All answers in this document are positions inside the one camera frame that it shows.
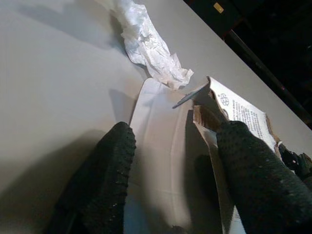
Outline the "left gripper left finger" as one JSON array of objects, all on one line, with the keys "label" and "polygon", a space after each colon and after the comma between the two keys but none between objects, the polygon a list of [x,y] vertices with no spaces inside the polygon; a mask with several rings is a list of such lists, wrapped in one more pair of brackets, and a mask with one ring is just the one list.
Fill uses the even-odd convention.
[{"label": "left gripper left finger", "polygon": [[136,139],[118,122],[97,143],[61,193],[50,234],[121,234]]}]

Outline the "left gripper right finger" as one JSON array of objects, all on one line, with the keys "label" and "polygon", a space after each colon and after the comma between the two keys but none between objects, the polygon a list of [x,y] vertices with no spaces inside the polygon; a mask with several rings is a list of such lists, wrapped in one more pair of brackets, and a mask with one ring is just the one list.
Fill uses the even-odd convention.
[{"label": "left gripper right finger", "polygon": [[229,193],[248,234],[310,234],[312,192],[240,121],[216,134]]}]

